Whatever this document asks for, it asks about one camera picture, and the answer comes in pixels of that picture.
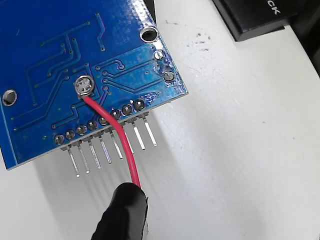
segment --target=blue circuit board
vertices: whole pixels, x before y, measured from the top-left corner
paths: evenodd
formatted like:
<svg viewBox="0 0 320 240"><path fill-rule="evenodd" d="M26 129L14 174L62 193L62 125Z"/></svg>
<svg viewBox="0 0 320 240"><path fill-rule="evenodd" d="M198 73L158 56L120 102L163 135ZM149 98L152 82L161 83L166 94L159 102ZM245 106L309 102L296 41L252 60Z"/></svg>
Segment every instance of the blue circuit board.
<svg viewBox="0 0 320 240"><path fill-rule="evenodd" d="M148 28L155 32L144 39ZM0 148L7 169L108 127L77 96L80 76L92 77L91 97L108 112L140 99L142 113L187 93L142 0L3 0L0 33ZM168 72L173 80L164 77ZM16 94L12 105L4 100L8 91ZM138 114L121 112L119 121ZM57 145L56 135L88 121L97 129Z"/></svg>

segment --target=white table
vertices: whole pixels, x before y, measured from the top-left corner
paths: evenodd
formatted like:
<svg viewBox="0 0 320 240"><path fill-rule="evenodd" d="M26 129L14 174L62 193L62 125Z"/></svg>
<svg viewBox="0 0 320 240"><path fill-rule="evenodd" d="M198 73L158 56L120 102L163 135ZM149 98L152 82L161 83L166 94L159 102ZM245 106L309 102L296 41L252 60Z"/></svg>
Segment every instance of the white table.
<svg viewBox="0 0 320 240"><path fill-rule="evenodd" d="M292 29L234 42L211 0L155 6L190 94L152 111L157 147L139 121L139 150L126 126L149 196L148 239L314 240L320 79ZM12 171L1 164L0 239L89 240L116 186L130 180L105 140L113 164L97 170L92 159L80 179L62 151Z"/></svg>

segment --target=red insulated wire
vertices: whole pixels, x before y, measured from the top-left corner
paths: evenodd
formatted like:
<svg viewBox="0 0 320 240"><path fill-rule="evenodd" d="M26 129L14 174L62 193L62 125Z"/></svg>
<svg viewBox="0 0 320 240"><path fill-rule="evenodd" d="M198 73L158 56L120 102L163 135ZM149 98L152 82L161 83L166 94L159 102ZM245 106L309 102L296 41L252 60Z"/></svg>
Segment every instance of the red insulated wire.
<svg viewBox="0 0 320 240"><path fill-rule="evenodd" d="M86 104L92 107L98 114L100 114L101 117L103 117L107 122L109 122L111 126L114 127L114 129L118 133L125 156L126 156L126 160L128 162L132 182L141 188L136 161L135 161L134 155L131 152L130 145L123 127L118 123L117 120L115 120L109 113L106 112L106 110L104 110L98 103L96 103L90 97L85 96L83 100Z"/></svg>

